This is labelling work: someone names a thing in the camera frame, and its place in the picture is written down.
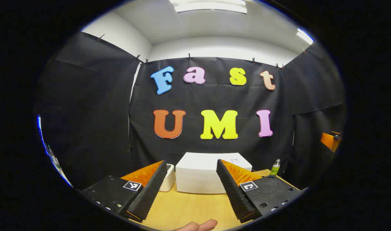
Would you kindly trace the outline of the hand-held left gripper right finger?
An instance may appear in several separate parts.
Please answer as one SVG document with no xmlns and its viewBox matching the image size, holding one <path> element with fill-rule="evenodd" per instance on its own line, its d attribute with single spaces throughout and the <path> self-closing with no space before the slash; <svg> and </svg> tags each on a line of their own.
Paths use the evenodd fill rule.
<svg viewBox="0 0 391 231">
<path fill-rule="evenodd" d="M 303 196 L 302 190 L 276 175 L 260 176 L 223 159 L 216 172 L 237 219 L 244 223 L 274 214 Z"/>
</svg>

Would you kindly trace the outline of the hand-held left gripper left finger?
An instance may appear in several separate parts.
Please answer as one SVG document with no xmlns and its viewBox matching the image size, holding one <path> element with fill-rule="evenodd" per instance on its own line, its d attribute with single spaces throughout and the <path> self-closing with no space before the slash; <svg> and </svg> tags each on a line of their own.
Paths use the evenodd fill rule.
<svg viewBox="0 0 391 231">
<path fill-rule="evenodd" d="M 167 171 L 167 163 L 162 160 L 124 177 L 108 175 L 78 192 L 113 214 L 141 223 L 147 218 Z"/>
</svg>

